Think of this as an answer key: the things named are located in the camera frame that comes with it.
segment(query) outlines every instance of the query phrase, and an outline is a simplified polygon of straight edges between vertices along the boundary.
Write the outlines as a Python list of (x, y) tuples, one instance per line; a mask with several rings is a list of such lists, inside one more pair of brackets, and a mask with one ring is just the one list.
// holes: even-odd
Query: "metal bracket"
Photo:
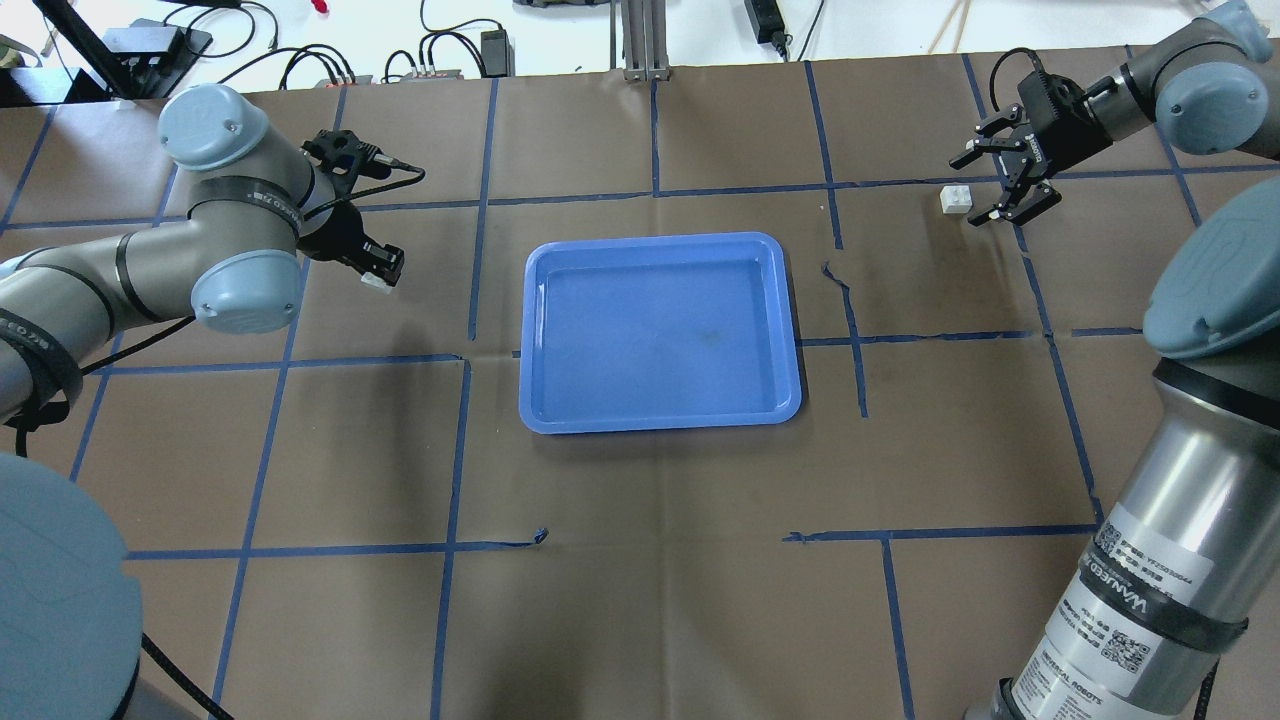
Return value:
[(622, 55), (631, 82), (667, 79), (667, 0), (622, 0)]

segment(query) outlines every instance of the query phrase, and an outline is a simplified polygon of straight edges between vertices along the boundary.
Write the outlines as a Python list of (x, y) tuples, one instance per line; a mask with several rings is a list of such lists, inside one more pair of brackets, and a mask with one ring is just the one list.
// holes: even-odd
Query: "product label sticker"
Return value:
[(1152, 530), (1123, 505), (1111, 510), (1096, 542), (1144, 583), (1183, 605), (1190, 603), (1213, 570), (1212, 560)]
[(1014, 703), (1036, 720), (1172, 720), (1129, 705), (1073, 667), (1048, 638), (1014, 683)]
[(1044, 635), (1076, 667), (1123, 696), (1138, 684), (1152, 650), (1161, 642), (1156, 633), (1111, 610), (1079, 578), (1071, 580), (1053, 609)]

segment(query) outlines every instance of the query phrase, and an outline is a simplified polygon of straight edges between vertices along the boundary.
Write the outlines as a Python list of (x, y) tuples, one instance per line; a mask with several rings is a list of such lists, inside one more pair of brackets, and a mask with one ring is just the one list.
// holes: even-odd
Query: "metal post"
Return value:
[(622, 0), (622, 54), (628, 81), (667, 79), (667, 0)]
[(109, 90), (127, 100), (138, 99), (138, 88), (128, 70), (67, 0), (31, 1), (54, 23), (63, 37), (79, 50), (93, 70), (106, 81)]

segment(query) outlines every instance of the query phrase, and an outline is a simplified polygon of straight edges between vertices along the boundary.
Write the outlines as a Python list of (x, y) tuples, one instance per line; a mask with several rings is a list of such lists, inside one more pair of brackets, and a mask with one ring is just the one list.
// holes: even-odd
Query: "light blue joint cap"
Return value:
[(1203, 63), (1169, 81), (1157, 99), (1156, 124), (1185, 152), (1226, 152), (1258, 132), (1268, 100), (1266, 85), (1253, 70)]
[(1151, 295), (1147, 342), (1204, 357), (1280, 327), (1280, 177), (1238, 195), (1178, 251)]
[(142, 591), (106, 512), (0, 455), (0, 717), (110, 717), (133, 679)]
[(31, 258), (36, 252), (40, 252), (40, 250), (44, 250), (44, 249), (32, 250), (31, 252), (27, 252), (24, 255), (19, 255), (17, 258), (10, 258), (10, 259), (5, 260), (4, 263), (0, 263), (0, 281), (8, 278), (9, 275), (12, 275), (14, 273), (17, 273), (18, 272), (18, 265), (22, 265), (27, 260), (27, 258)]
[(212, 170), (248, 155), (270, 127), (266, 113), (239, 92), (197, 85), (160, 111), (160, 145), (184, 170)]
[(1263, 32), (1258, 19), (1253, 17), (1253, 10), (1244, 0), (1231, 0), (1201, 17), (1234, 35), (1240, 41), (1244, 54), (1254, 63), (1266, 63), (1275, 53), (1271, 42), (1267, 41), (1267, 33)]
[(253, 250), (223, 260), (191, 288), (196, 319), (229, 334), (275, 332), (298, 314), (302, 270), (283, 250)]

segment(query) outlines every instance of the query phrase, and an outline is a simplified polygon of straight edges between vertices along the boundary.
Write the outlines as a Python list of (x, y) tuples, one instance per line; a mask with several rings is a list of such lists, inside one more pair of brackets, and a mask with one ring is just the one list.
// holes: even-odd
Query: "table surface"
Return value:
[[(239, 717), (959, 717), (1020, 670), (1158, 421), (1156, 278), (1276, 173), (1147, 129), (1025, 229), (972, 228), (937, 196), (993, 59), (253, 95), (292, 138), (428, 169), (364, 206), (399, 287), (307, 263), (287, 332), (188, 328), (88, 378), (32, 456), (104, 505), (148, 633)], [(180, 220), (159, 108), (0, 113), (0, 254)], [(521, 424), (535, 247), (730, 231), (786, 252), (795, 419)], [(1274, 715), (1277, 648), (1272, 583), (1213, 715)]]

